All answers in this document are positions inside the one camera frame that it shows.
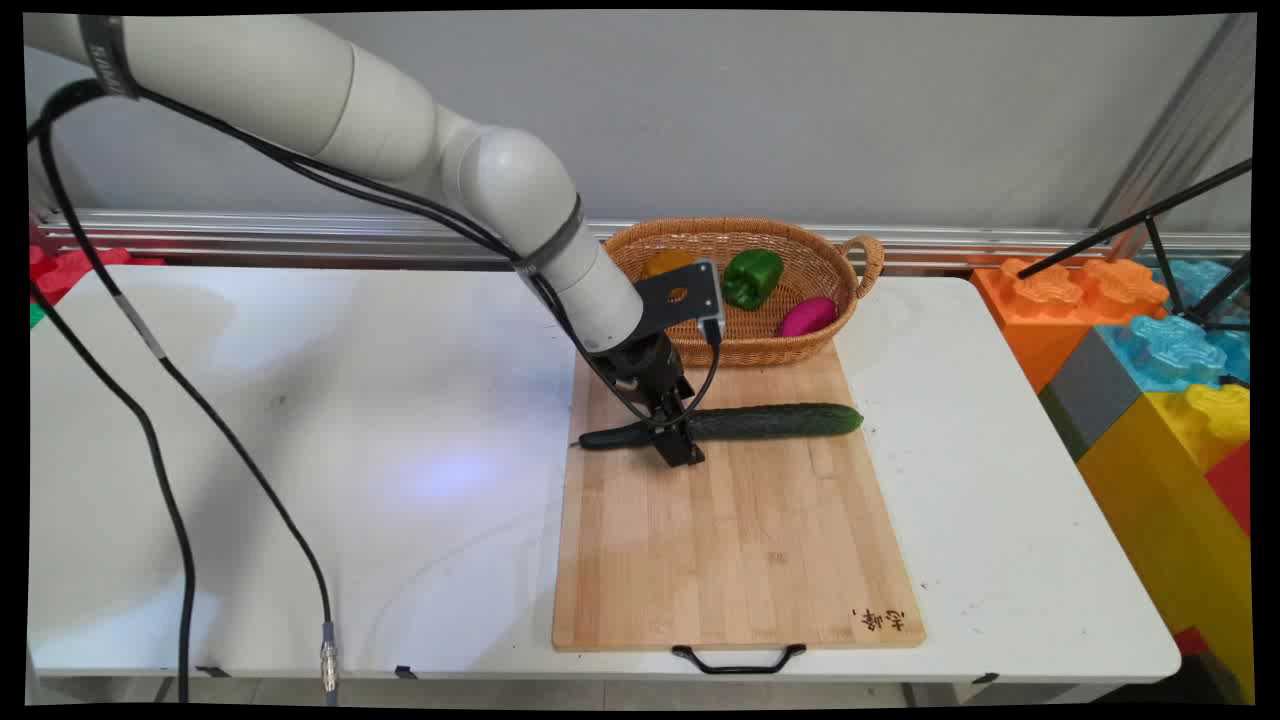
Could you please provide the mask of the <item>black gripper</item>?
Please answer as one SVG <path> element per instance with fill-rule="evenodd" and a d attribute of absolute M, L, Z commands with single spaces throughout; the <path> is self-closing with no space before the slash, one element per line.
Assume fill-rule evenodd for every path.
<path fill-rule="evenodd" d="M 600 354 L 599 368 L 622 405 L 640 421 L 658 427 L 654 448 L 668 466 L 705 461 L 687 424 L 701 391 L 691 387 L 667 334 L 650 334 Z"/>

